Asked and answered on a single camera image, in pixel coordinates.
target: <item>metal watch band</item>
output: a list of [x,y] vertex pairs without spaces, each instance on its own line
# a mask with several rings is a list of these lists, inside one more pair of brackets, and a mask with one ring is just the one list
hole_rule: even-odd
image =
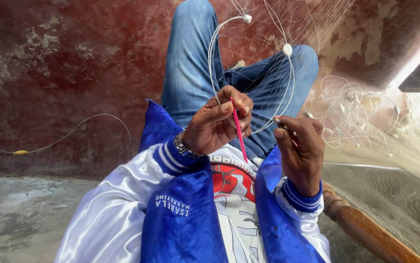
[[184,131],[180,132],[176,137],[174,138],[174,146],[178,149],[178,152],[180,155],[182,155],[185,158],[189,159],[198,159],[202,157],[203,155],[200,155],[196,152],[193,152],[191,149],[189,149],[187,146],[183,144],[181,141],[181,135],[184,133]]

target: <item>blue jeans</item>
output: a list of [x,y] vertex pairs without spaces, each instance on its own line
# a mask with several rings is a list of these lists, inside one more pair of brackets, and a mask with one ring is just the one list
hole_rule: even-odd
[[[291,55],[293,71],[288,57],[281,51],[250,66],[225,71],[217,42],[210,76],[207,53],[217,27],[215,10],[207,0],[186,0],[174,13],[161,97],[161,104],[173,120],[181,127],[187,127],[194,114],[214,96],[211,81],[217,91],[225,85],[231,85],[247,93],[253,100],[252,131],[270,121],[277,107],[282,104],[277,113],[280,115],[294,87],[293,97],[283,115],[295,117],[318,73],[315,51],[305,45],[294,46]],[[295,76],[295,82],[293,78],[289,82],[290,74]],[[282,100],[288,83],[289,90]],[[255,157],[266,158],[276,144],[273,135],[275,128],[273,123],[263,131],[244,138],[250,160]],[[230,144],[240,148],[238,139]]]

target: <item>wooden chair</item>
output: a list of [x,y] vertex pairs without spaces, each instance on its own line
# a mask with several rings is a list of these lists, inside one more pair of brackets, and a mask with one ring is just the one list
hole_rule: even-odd
[[401,243],[372,218],[335,194],[323,182],[324,213],[351,238],[386,263],[420,263],[420,256]]

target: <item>striped cuff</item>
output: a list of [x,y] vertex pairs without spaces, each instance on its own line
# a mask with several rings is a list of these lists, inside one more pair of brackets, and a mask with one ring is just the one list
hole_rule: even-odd
[[320,181],[319,192],[313,197],[302,196],[296,189],[295,184],[288,178],[283,183],[282,193],[294,209],[301,212],[313,213],[317,210],[320,197],[322,197],[322,180]]
[[174,137],[155,149],[153,159],[160,165],[163,173],[172,176],[178,176],[185,173],[193,164],[199,161],[199,159],[183,157],[178,152],[176,146],[174,146]]

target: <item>t-shirt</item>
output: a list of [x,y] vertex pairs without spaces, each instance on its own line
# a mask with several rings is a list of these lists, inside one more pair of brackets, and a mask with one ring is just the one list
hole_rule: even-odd
[[245,163],[235,148],[210,155],[213,193],[229,263],[265,263],[265,251],[255,208],[257,167]]

